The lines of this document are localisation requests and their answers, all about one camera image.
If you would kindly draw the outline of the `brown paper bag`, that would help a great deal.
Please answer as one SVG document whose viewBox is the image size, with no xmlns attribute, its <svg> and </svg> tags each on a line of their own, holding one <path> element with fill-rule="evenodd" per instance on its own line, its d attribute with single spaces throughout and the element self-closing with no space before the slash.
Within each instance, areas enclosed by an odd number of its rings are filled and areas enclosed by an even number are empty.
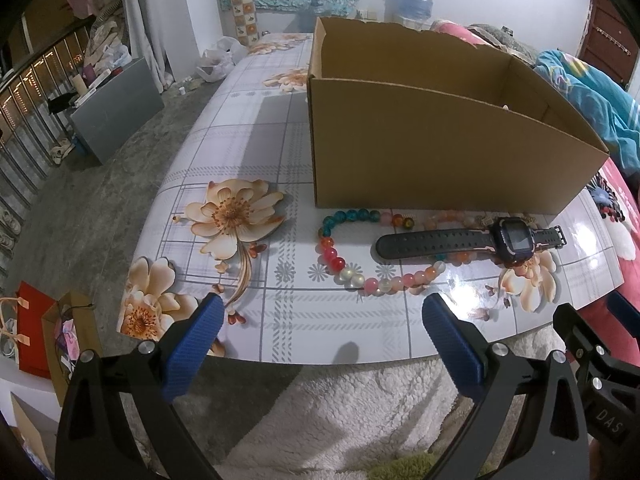
<svg viewBox="0 0 640 480">
<path fill-rule="evenodd" d="M 44 351 L 58 404 L 63 406 L 70 378 L 81 352 L 93 350 L 99 356 L 102 346 L 94 318 L 92 300 L 70 290 L 41 317 Z"/>
</svg>

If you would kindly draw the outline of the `blue crumpled quilt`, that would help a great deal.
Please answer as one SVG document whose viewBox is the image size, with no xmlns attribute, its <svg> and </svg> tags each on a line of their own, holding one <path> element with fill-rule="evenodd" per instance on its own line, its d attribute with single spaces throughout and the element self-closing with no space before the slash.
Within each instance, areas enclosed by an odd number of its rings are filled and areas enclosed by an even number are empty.
<svg viewBox="0 0 640 480">
<path fill-rule="evenodd" d="M 560 50 L 540 52 L 534 70 L 582 114 L 620 173 L 638 176 L 639 103 L 602 70 Z"/>
</svg>

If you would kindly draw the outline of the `brown wooden door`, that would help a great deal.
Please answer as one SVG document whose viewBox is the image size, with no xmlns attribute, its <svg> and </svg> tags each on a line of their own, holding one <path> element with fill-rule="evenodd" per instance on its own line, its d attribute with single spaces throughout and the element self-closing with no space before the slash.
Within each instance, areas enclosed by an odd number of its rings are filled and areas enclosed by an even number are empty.
<svg viewBox="0 0 640 480">
<path fill-rule="evenodd" d="M 590 0 L 578 58 L 629 88 L 639 46 L 610 0 Z"/>
</svg>

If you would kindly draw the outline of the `red paper bag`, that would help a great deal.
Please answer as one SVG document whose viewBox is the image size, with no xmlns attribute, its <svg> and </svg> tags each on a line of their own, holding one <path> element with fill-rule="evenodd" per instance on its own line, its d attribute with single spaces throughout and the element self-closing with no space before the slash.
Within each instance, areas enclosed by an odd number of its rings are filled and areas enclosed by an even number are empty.
<svg viewBox="0 0 640 480">
<path fill-rule="evenodd" d="M 29 303 L 28 308 L 17 308 L 17 333 L 29 339 L 29 344 L 17 344 L 18 368 L 27 374 L 50 379 L 41 319 L 56 301 L 26 282 L 18 286 L 17 296 Z"/>
</svg>

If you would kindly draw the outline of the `grey metal cabinet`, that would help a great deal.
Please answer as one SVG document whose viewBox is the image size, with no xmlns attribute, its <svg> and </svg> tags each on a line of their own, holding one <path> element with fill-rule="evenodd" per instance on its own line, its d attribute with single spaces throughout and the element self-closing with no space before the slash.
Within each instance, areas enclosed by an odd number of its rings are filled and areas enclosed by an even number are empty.
<svg viewBox="0 0 640 480">
<path fill-rule="evenodd" d="M 67 118 L 82 147 L 104 165 L 163 108 L 149 67 L 135 58 Z"/>
</svg>

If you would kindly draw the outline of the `brown cardboard box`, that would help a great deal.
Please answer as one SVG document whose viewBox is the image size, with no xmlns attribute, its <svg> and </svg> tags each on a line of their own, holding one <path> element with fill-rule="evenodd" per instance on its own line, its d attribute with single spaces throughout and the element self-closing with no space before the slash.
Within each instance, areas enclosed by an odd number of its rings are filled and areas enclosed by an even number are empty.
<svg viewBox="0 0 640 480">
<path fill-rule="evenodd" d="M 546 78 L 441 32 L 319 18 L 307 93 L 320 208 L 558 214 L 608 160 Z"/>
</svg>

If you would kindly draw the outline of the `white plastic bag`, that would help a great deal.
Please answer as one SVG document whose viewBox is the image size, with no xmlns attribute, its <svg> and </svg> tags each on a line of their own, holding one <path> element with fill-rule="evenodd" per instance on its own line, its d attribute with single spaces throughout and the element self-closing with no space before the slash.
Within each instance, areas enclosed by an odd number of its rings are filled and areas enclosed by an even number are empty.
<svg viewBox="0 0 640 480">
<path fill-rule="evenodd" d="M 247 47 L 238 40 L 223 36 L 215 47 L 203 52 L 196 63 L 195 73 L 205 82 L 221 81 L 247 56 L 247 53 Z"/>
</svg>

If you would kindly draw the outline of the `black smart watch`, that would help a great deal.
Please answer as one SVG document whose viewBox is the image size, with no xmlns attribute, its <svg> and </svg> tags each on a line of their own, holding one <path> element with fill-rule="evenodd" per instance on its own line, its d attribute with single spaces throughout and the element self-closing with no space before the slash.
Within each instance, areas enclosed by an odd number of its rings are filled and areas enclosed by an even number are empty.
<svg viewBox="0 0 640 480">
<path fill-rule="evenodd" d="M 517 266 L 536 252 L 559 249 L 566 238 L 559 226 L 534 229 L 518 217 L 500 217 L 485 229 L 444 229 L 381 236 L 376 253 L 385 260 L 480 252 L 505 266 Z"/>
</svg>

